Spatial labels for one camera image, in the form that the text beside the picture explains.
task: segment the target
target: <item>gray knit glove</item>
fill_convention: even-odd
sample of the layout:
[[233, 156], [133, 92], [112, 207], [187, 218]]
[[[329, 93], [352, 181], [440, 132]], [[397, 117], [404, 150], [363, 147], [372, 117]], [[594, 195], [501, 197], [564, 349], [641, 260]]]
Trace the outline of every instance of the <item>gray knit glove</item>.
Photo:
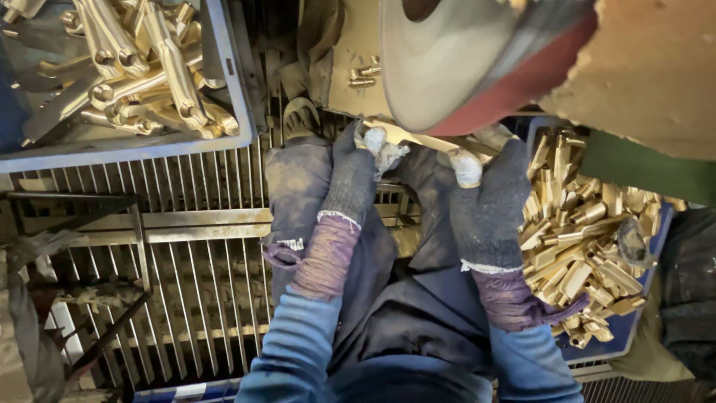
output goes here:
[[318, 217], [338, 215], [362, 227], [375, 200], [374, 155], [385, 143], [385, 131], [367, 131], [365, 148], [356, 148], [354, 132], [358, 127], [359, 122], [349, 124], [333, 145], [331, 187]]
[[525, 143], [507, 142], [485, 167], [481, 186], [474, 186], [475, 178], [469, 175], [475, 169], [465, 166], [473, 160], [460, 157], [450, 154], [460, 185], [450, 195], [450, 223], [460, 259], [486, 267], [521, 268], [517, 227], [524, 221], [522, 208], [531, 190]]

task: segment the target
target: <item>purple wrist wrap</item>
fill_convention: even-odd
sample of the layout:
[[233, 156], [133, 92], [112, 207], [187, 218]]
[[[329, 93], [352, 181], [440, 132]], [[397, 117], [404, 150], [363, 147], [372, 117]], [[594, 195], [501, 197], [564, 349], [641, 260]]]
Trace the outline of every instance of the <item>purple wrist wrap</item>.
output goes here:
[[[282, 244], [269, 245], [263, 256], [275, 267], [297, 269], [291, 287], [298, 293], [308, 298], [331, 300], [343, 295], [348, 266], [358, 236], [360, 230], [347, 219], [322, 216], [303, 260], [291, 248]], [[296, 264], [286, 264], [276, 257], [277, 253], [293, 257]]]
[[480, 290], [480, 301], [490, 322], [504, 331], [523, 331], [544, 323], [555, 324], [584, 309], [583, 293], [564, 309], [557, 309], [532, 295], [522, 270], [497, 274], [470, 271]]

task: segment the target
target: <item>dark pants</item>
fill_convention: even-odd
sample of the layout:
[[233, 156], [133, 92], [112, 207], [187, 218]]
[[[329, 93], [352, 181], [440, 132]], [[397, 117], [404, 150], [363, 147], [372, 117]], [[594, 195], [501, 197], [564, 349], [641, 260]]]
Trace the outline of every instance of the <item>dark pants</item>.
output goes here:
[[[267, 245], [288, 241], [301, 253], [328, 192], [331, 145], [321, 138], [295, 138], [266, 156], [268, 195], [274, 220]], [[422, 243], [409, 263], [396, 262], [395, 244], [377, 211], [367, 215], [346, 281], [329, 373], [376, 356], [433, 356], [489, 375], [487, 315], [450, 227], [448, 197], [455, 173], [437, 154], [414, 146], [390, 173], [416, 193], [422, 207]], [[278, 302], [294, 272], [274, 268]]]

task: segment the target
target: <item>blue long sleeve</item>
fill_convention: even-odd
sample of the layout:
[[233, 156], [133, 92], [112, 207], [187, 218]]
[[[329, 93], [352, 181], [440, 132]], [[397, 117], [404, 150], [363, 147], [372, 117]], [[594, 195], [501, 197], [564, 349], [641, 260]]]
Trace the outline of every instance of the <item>blue long sleeve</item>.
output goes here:
[[236, 401], [328, 402], [326, 367], [342, 302], [312, 300], [287, 287]]
[[507, 333], [490, 325], [490, 344], [500, 402], [584, 401], [549, 326]]

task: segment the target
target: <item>worker's arm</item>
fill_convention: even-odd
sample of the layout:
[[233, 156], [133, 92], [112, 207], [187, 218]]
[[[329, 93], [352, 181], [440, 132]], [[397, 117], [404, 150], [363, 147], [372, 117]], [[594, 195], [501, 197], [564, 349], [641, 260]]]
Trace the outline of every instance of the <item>worker's arm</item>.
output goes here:
[[261, 356], [241, 381], [237, 402], [329, 399], [326, 367], [333, 353], [343, 286], [365, 214], [375, 198], [374, 155], [384, 144], [384, 132], [374, 131], [366, 134], [366, 148], [356, 149], [352, 131], [334, 144], [331, 186], [306, 257], [297, 261], [296, 275], [281, 296]]
[[545, 323], [571, 316], [588, 299], [581, 295], [556, 311], [532, 295], [522, 273], [516, 228], [531, 190], [525, 144], [507, 142], [484, 174], [469, 153], [451, 152], [450, 160], [459, 185], [450, 195], [450, 223], [462, 270], [475, 279], [490, 321], [500, 401], [581, 402], [581, 387]]

